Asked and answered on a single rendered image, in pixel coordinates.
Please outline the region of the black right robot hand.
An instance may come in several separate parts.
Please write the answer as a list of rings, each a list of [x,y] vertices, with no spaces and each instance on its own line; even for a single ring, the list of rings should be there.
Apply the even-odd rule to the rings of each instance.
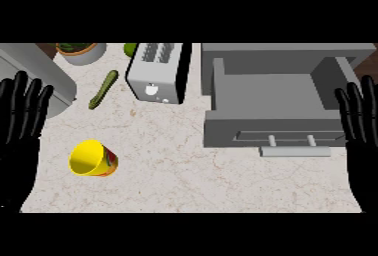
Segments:
[[[361,85],[336,90],[346,134],[348,173],[364,213],[378,214],[378,84],[365,75]]]

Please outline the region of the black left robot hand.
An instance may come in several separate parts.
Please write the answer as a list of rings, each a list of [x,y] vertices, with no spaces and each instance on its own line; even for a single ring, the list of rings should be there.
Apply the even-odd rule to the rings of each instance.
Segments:
[[[54,91],[26,71],[0,81],[0,214],[21,212],[33,191]]]

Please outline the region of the yellow cup with red print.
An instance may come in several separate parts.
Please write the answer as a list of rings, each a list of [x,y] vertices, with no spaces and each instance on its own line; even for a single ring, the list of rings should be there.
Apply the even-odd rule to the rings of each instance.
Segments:
[[[85,140],[71,151],[68,167],[79,176],[110,176],[119,167],[119,157],[95,139]]]

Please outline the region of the grey open drawer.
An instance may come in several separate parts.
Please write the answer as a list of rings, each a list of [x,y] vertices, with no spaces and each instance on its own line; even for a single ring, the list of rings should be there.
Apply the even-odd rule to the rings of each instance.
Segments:
[[[358,80],[345,57],[328,57],[309,74],[229,75],[213,62],[212,109],[221,117],[340,119],[334,90]]]

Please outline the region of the grey rounded appliance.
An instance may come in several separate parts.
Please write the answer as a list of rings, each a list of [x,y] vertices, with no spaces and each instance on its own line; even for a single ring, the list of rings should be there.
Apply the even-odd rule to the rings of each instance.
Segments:
[[[29,80],[42,79],[43,86],[55,87],[48,117],[58,116],[71,106],[77,84],[35,43],[0,43],[0,81],[26,71]]]

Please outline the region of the green cucumber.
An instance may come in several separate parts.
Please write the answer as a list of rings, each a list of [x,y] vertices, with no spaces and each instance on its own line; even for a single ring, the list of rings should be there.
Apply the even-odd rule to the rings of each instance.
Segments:
[[[105,98],[105,95],[116,83],[119,79],[119,71],[117,70],[111,70],[108,72],[108,75],[105,77],[105,80],[104,80],[104,83],[102,83],[102,86],[101,86],[101,89],[95,95],[95,97],[92,98],[91,102],[89,102],[89,109],[94,110],[102,103],[102,100]]]

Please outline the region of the grey plant pot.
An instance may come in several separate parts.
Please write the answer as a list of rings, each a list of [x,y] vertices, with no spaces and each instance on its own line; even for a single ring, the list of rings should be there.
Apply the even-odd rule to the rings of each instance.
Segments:
[[[101,59],[107,51],[107,44],[92,43],[85,49],[76,52],[67,52],[61,46],[57,46],[57,50],[70,64],[85,66]]]

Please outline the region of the silver toaster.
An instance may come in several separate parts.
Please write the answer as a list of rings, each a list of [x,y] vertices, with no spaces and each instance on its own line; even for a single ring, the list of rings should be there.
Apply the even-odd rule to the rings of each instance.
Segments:
[[[191,43],[139,43],[126,71],[136,99],[182,104],[191,66]]]

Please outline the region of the green round fruit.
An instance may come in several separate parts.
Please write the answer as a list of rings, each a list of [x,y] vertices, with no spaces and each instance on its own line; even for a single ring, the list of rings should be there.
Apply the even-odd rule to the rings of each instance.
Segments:
[[[136,46],[138,46],[138,43],[126,43],[125,44],[125,54],[131,58],[133,57]]]

